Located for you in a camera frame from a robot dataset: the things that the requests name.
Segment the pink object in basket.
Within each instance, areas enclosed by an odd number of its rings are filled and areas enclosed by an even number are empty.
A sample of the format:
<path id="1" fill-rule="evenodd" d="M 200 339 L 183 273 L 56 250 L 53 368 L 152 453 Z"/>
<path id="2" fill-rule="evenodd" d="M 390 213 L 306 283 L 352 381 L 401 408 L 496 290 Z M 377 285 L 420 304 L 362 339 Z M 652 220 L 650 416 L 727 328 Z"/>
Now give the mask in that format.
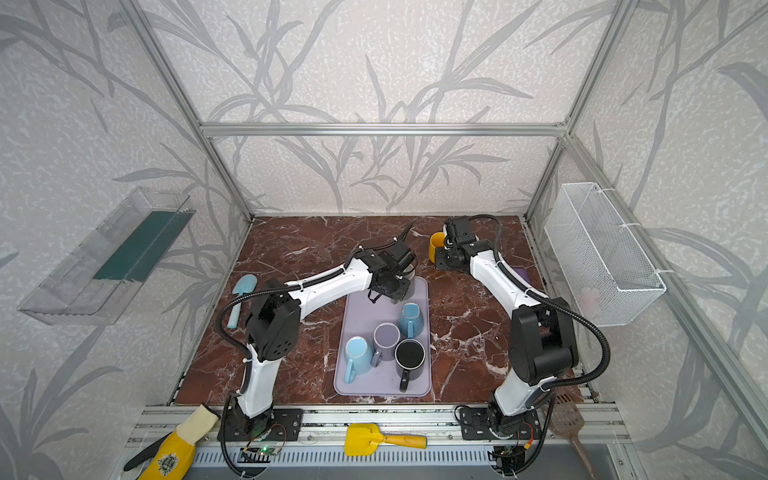
<path id="1" fill-rule="evenodd" d="M 601 315 L 601 292 L 596 288 L 584 287 L 576 296 L 582 314 L 594 319 Z"/>

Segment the purple silicone spatula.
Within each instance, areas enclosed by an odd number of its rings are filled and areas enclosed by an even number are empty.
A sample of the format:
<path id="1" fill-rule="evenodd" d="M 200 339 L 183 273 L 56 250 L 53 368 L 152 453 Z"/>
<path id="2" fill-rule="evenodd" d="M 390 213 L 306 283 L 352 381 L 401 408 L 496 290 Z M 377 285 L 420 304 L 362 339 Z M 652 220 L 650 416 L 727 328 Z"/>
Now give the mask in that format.
<path id="1" fill-rule="evenodd" d="M 514 267 L 513 273 L 517 278 L 516 282 L 519 289 L 525 290 L 532 287 L 530 283 L 530 278 L 527 274 L 527 271 L 524 268 Z"/>

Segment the light blue toy shovel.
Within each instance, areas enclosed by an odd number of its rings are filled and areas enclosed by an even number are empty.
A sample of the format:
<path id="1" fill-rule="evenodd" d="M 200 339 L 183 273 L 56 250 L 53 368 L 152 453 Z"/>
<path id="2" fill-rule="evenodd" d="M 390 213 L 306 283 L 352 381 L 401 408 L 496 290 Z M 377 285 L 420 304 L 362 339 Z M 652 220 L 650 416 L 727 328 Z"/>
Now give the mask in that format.
<path id="1" fill-rule="evenodd" d="M 255 275 L 246 274 L 242 276 L 235 284 L 233 288 L 233 294 L 236 295 L 237 299 L 243 297 L 244 295 L 250 294 L 255 290 L 257 283 L 258 283 L 258 279 Z M 242 307 L 241 303 L 237 303 L 232 307 L 229 314 L 229 319 L 227 322 L 228 329 L 234 330 L 237 328 L 241 307 Z"/>

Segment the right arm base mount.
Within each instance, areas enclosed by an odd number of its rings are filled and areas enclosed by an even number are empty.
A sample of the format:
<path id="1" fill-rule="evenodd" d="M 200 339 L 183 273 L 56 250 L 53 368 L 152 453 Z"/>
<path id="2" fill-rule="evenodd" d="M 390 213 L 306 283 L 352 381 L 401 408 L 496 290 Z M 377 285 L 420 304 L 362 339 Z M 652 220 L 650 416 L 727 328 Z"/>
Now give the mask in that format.
<path id="1" fill-rule="evenodd" d="M 486 407 L 457 405 L 454 418 L 461 428 L 463 440 L 521 440 L 528 442 L 541 437 L 541 421 L 536 410 L 519 415 L 504 416 Z"/>

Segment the light blue mug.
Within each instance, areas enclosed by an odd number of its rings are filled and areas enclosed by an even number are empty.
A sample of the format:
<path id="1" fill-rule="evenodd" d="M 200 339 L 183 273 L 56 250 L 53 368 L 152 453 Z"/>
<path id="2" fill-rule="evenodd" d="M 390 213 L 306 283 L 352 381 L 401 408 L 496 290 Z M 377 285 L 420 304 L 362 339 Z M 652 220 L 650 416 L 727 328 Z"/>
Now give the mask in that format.
<path id="1" fill-rule="evenodd" d="M 353 336 L 346 342 L 344 357 L 346 361 L 344 382 L 347 384 L 372 369 L 373 348 L 362 336 Z"/>

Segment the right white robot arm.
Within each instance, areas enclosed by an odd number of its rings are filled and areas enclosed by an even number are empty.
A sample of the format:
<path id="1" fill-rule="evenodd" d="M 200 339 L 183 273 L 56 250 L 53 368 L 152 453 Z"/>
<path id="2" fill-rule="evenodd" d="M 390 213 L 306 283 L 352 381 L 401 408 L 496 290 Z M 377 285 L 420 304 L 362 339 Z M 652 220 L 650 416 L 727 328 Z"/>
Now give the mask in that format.
<path id="1" fill-rule="evenodd" d="M 447 219 L 444 238 L 432 262 L 442 271 L 459 271 L 479 281 L 509 314 L 510 372 L 488 404 L 492 428 L 501 431 L 534 410 L 540 399 L 561 387 L 599 378 L 608 368 L 611 348 L 604 333 L 561 297 L 551 298 L 517 274 L 501 254 L 503 225 L 490 214 Z M 558 376 L 579 362 L 574 325 L 599 342 L 601 359 L 580 377 Z"/>

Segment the aluminium cage frame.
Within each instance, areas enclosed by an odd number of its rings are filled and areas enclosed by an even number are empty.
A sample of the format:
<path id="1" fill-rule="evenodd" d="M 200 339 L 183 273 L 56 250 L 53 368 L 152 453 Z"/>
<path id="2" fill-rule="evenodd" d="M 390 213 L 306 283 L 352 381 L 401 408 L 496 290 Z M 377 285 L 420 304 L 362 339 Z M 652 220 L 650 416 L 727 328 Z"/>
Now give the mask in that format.
<path id="1" fill-rule="evenodd" d="M 215 150 L 211 139 L 214 136 L 447 136 L 447 137 L 554 137 L 555 150 L 547 163 L 542 179 L 529 207 L 536 208 L 552 174 L 564 152 L 569 152 L 583 175 L 597 183 L 606 198 L 623 218 L 626 226 L 632 228 L 639 247 L 651 264 L 661 271 L 669 271 L 671 264 L 653 243 L 647 230 L 641 227 L 636 215 L 614 188 L 613 182 L 605 175 L 595 158 L 588 152 L 575 132 L 583 117 L 588 102 L 594 95 L 599 80 L 607 70 L 611 57 L 617 50 L 620 39 L 626 33 L 631 17 L 637 9 L 635 1 L 619 1 L 613 7 L 596 56 L 587 70 L 586 78 L 576 96 L 568 116 L 555 123 L 204 123 L 194 111 L 189 95 L 184 91 L 178 75 L 154 34 L 147 14 L 137 1 L 121 1 L 118 8 L 121 20 L 135 34 L 141 47 L 161 81 L 180 110 L 185 122 L 185 131 L 205 155 L 224 182 L 229 193 L 247 220 L 254 217 L 245 197 L 235 184 L 232 175 Z M 676 320 L 689 338 L 690 345 L 698 351 L 704 363 L 720 384 L 722 391 L 752 429 L 755 437 L 764 442 L 767 437 L 767 398 L 745 370 L 736 355 L 726 346 L 714 325 L 705 317 L 691 291 L 677 275 L 668 283 L 666 302 Z"/>

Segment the yellow toy shovel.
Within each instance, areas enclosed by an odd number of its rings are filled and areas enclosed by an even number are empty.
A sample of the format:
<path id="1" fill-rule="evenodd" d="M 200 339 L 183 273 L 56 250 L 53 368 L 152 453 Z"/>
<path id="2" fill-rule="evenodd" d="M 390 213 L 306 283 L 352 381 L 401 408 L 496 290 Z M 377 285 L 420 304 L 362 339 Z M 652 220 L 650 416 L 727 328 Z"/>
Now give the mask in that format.
<path id="1" fill-rule="evenodd" d="M 387 435 L 374 423 L 353 423 L 347 428 L 344 453 L 349 457 L 370 456 L 381 444 L 426 449 L 427 438 L 417 435 Z"/>

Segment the green sponge sheet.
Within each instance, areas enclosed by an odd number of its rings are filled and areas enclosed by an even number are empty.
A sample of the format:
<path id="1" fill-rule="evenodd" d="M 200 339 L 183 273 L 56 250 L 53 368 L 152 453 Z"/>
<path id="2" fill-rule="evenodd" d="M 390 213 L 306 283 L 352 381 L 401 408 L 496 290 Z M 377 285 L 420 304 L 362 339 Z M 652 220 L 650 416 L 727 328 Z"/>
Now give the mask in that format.
<path id="1" fill-rule="evenodd" d="M 93 279 L 145 282 L 194 214 L 194 210 L 151 212 Z"/>

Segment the purple ceramic mug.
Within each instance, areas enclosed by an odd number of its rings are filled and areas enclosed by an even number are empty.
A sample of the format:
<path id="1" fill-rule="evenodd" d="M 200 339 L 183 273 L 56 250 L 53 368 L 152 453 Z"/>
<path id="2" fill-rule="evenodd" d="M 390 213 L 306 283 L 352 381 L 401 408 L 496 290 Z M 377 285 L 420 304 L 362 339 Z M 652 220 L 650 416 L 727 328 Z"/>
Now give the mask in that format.
<path id="1" fill-rule="evenodd" d="M 381 323 L 374 329 L 372 339 L 374 349 L 371 359 L 372 367 L 377 367 L 381 362 L 395 359 L 395 349 L 401 340 L 401 333 L 397 324 Z"/>

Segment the black ceramic mug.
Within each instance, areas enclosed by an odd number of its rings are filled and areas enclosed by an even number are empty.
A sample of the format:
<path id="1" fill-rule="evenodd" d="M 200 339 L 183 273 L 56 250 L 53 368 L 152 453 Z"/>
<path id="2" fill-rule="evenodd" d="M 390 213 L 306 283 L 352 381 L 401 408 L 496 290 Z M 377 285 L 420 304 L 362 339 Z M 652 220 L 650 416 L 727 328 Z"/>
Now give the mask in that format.
<path id="1" fill-rule="evenodd" d="M 395 368 L 399 377 L 399 391 L 405 393 L 411 383 L 418 379 L 424 370 L 426 350 L 416 339 L 404 339 L 395 348 Z"/>

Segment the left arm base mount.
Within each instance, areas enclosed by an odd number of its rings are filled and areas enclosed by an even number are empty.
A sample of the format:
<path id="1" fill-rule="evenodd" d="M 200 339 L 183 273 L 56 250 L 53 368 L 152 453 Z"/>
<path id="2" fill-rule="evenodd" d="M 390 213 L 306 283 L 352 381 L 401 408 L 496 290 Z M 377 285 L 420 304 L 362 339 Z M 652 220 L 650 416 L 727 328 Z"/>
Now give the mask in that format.
<path id="1" fill-rule="evenodd" d="M 274 409 L 254 417 L 248 417 L 239 406 L 230 408 L 222 415 L 224 433 L 217 435 L 225 442 L 298 440 L 302 425 L 302 409 Z"/>

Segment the lavender plastic tray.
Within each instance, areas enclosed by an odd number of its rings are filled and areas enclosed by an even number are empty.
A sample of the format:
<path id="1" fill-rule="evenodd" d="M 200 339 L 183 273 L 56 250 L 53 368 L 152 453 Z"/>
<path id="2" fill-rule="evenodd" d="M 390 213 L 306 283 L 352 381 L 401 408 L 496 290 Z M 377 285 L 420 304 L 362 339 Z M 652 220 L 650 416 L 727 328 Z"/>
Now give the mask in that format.
<path id="1" fill-rule="evenodd" d="M 347 297 L 344 319 L 342 322 L 339 353 L 334 374 L 334 388 L 337 394 L 355 397 L 425 397 L 432 391 L 430 357 L 430 312 L 429 289 L 427 281 L 415 277 L 412 281 L 413 293 L 405 301 L 394 303 L 389 299 L 372 303 L 365 292 L 353 293 Z M 407 389 L 399 389 L 400 375 L 397 363 L 391 358 L 381 359 L 361 375 L 354 375 L 351 382 L 346 382 L 347 354 L 346 346 L 354 337 L 366 340 L 370 348 L 375 347 L 374 332 L 381 324 L 399 324 L 403 309 L 407 304 L 419 307 L 423 327 L 414 330 L 414 338 L 425 350 L 425 360 L 421 369 L 411 378 Z"/>

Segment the clear plastic wall shelf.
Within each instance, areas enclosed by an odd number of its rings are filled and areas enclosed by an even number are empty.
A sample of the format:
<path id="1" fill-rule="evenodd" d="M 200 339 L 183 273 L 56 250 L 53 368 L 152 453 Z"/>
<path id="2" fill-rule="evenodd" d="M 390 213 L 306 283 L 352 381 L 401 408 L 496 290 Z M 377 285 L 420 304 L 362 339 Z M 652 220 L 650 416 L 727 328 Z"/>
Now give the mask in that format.
<path id="1" fill-rule="evenodd" d="M 116 323 L 145 282 L 94 280 L 93 276 L 153 211 L 196 210 L 184 193 L 138 187 L 19 305 L 47 325 Z"/>

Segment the brown slotted spatula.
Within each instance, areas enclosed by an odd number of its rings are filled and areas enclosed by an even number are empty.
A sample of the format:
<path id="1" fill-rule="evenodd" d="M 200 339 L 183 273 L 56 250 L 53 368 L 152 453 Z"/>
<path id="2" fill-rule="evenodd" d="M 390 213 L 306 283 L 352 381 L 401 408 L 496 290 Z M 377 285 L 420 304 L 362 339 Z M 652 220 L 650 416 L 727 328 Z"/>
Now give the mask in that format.
<path id="1" fill-rule="evenodd" d="M 550 419 L 550 430 L 565 438 L 574 448 L 579 460 L 587 472 L 589 479 L 597 479 L 597 471 L 592 465 L 587 452 L 579 439 L 579 432 L 585 422 L 576 407 L 576 402 L 566 391 L 558 391 L 555 396 L 555 406 Z"/>

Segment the teal blue mug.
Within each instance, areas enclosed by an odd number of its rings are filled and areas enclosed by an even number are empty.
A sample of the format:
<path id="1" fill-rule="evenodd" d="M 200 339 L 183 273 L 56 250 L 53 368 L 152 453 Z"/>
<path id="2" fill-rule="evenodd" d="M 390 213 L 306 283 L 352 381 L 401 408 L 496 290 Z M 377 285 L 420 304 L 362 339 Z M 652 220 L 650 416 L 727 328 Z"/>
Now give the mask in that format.
<path id="1" fill-rule="evenodd" d="M 398 327 L 404 339 L 415 339 L 424 329 L 424 316 L 417 303 L 403 305 Z"/>

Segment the yellow ceramic mug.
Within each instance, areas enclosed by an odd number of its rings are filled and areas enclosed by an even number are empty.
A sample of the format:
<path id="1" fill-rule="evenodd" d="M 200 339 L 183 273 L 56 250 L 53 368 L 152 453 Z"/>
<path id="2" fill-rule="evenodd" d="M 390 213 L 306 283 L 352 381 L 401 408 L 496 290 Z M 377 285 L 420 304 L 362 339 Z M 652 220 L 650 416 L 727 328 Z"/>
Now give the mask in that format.
<path id="1" fill-rule="evenodd" d="M 431 235 L 429 240 L 429 260 L 431 263 L 436 262 L 437 250 L 445 247 L 445 237 L 446 234 L 442 231 Z"/>

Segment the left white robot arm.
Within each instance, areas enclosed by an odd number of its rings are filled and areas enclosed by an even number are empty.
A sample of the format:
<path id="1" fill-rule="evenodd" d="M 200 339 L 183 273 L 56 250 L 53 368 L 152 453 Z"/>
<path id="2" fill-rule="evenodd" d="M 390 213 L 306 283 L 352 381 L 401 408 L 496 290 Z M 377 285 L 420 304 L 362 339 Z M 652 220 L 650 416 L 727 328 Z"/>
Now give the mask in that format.
<path id="1" fill-rule="evenodd" d="M 320 274 L 286 283 L 274 279 L 259 291 L 227 303 L 214 321 L 216 333 L 242 354 L 245 364 L 234 405 L 225 409 L 246 422 L 265 420 L 273 411 L 273 389 L 280 363 L 298 341 L 301 321 L 347 295 L 367 291 L 371 302 L 381 297 L 402 301 L 413 278 L 416 254 L 403 239 L 373 248 L 356 247 L 345 261 Z M 246 340 L 225 330 L 225 317 L 249 300 Z"/>

